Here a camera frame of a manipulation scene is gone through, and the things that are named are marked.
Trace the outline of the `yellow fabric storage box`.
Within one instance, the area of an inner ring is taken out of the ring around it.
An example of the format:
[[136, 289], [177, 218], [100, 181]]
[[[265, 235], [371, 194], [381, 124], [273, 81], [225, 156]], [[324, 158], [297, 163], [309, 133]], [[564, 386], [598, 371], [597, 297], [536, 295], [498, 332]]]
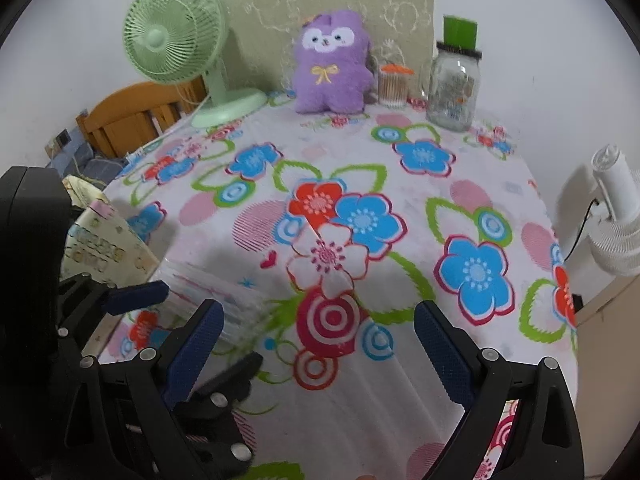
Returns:
[[149, 281], [160, 260], [106, 195], [75, 176], [65, 177], [62, 183], [80, 215], [67, 233], [60, 279], [88, 273], [98, 283], [117, 287]]

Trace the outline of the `beige cabinet door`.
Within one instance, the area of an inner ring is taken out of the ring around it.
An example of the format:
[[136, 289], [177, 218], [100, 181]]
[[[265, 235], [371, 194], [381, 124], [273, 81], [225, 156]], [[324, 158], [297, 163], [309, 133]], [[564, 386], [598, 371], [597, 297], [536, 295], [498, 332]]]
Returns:
[[585, 472], [602, 478], [639, 423], [639, 279], [616, 278], [577, 315]]

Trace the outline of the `blue plaid bedding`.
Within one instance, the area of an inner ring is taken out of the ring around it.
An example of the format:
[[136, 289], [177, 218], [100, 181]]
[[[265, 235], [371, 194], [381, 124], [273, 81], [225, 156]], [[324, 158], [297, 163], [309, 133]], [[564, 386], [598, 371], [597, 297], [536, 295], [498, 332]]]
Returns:
[[106, 157], [91, 146], [78, 127], [68, 133], [70, 143], [49, 160], [47, 167], [53, 168], [61, 179], [78, 177], [104, 190], [125, 168], [126, 159]]

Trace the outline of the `wooden chair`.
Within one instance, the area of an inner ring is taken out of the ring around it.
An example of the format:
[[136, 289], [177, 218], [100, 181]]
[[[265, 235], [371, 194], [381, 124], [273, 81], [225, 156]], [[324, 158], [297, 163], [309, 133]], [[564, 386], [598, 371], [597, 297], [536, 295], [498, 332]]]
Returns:
[[109, 158], [124, 157], [192, 113], [205, 96], [201, 76], [173, 86], [139, 82], [112, 93], [76, 122], [95, 150]]

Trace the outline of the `white floor fan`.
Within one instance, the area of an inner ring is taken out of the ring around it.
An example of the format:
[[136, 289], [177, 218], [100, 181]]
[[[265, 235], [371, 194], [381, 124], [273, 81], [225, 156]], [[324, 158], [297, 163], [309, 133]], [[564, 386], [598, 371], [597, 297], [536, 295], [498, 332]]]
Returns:
[[632, 170], [624, 152], [606, 144], [591, 157], [598, 194], [590, 200], [567, 261], [586, 236], [594, 262], [615, 276], [639, 274], [639, 171]]

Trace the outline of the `floral plastic tablecloth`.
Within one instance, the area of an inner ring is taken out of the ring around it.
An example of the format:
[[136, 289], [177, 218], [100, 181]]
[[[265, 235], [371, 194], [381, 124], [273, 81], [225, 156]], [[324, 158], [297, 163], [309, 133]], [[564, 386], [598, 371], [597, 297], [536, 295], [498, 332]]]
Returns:
[[426, 473], [462, 409], [414, 332], [423, 300], [578, 383], [568, 275], [526, 163], [493, 122], [455, 134], [423, 109], [302, 115], [276, 94], [212, 130], [179, 122], [106, 189], [157, 258], [262, 298], [265, 319], [206, 368], [264, 359], [235, 411], [252, 479]]

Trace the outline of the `green desk fan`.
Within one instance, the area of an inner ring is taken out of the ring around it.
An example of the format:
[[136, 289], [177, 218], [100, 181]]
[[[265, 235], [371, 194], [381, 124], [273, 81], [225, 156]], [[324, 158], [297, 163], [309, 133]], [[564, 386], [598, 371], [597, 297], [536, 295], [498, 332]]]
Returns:
[[222, 0], [134, 0], [122, 28], [129, 61], [157, 84], [183, 84], [202, 77], [206, 97], [192, 126], [218, 127], [253, 114], [267, 102], [255, 88], [230, 90], [222, 51], [229, 36]]

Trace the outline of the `toothpick holder orange lid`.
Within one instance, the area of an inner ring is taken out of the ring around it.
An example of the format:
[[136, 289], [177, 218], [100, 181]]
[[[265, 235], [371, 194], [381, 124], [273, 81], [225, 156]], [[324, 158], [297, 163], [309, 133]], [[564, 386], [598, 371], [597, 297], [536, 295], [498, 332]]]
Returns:
[[378, 68], [378, 102], [391, 108], [404, 107], [413, 75], [414, 71], [405, 65], [381, 65]]

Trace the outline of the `purple plush toy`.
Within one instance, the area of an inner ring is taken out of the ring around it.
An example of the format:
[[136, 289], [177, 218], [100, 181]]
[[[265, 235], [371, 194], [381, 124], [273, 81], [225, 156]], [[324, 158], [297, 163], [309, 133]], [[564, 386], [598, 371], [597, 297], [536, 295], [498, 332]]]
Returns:
[[361, 113], [374, 85], [367, 68], [369, 50], [369, 34], [353, 10], [318, 14], [303, 24], [294, 46], [296, 112]]

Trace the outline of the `wall power socket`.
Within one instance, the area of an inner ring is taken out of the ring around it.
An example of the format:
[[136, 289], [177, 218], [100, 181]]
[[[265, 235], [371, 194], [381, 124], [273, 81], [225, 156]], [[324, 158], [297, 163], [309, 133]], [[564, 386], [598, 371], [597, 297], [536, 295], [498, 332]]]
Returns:
[[48, 141], [46, 146], [44, 147], [44, 151], [48, 155], [49, 159], [52, 160], [58, 153], [63, 151], [63, 148], [66, 147], [67, 144], [70, 143], [70, 134], [66, 129], [63, 129], [56, 136], [52, 136], [52, 138]]

